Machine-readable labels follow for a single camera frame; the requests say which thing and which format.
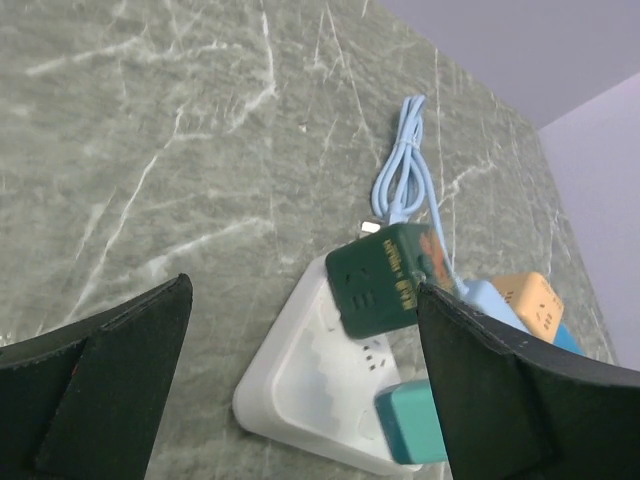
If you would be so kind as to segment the teal cube adapter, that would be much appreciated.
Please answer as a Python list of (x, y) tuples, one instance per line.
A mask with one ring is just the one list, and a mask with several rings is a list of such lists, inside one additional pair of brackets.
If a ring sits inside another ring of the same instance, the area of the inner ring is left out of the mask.
[(391, 457), (396, 463), (424, 465), (447, 460), (428, 379), (385, 388), (375, 397), (374, 405)]

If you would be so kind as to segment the wooden cube plug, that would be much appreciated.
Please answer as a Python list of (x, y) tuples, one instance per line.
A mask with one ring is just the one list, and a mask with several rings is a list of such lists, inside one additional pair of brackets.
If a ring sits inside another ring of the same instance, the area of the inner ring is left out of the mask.
[(564, 303), (541, 273), (500, 275), (491, 283), (532, 335), (548, 343), (554, 341)]

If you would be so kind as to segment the white triangular power strip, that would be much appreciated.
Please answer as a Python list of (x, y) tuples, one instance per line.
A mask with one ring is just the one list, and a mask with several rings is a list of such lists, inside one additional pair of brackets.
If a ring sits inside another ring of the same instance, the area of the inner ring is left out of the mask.
[(384, 335), (345, 333), (324, 257), (310, 262), (235, 389), (233, 412), (252, 433), (382, 476), (396, 463), (375, 396), (401, 378)]

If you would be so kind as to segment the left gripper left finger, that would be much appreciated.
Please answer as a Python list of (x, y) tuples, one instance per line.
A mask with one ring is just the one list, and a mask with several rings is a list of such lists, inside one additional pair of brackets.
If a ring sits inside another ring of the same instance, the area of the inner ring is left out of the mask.
[(4, 479), (142, 479), (193, 303), (185, 274), (1, 350)]

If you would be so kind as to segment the dark green plug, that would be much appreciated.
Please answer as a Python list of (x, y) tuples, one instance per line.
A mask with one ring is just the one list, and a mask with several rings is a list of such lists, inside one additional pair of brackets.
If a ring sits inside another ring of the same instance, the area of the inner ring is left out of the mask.
[(331, 251), (330, 289), (346, 334), (361, 340), (417, 323), (417, 291), (430, 283), (460, 289), (436, 229), (396, 223)]

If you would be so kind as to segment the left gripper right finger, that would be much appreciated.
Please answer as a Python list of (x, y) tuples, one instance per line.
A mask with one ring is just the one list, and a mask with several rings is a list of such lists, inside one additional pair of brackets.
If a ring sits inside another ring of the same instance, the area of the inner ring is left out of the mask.
[(417, 300), (453, 478), (638, 478), (638, 372), (539, 340), (431, 284)]

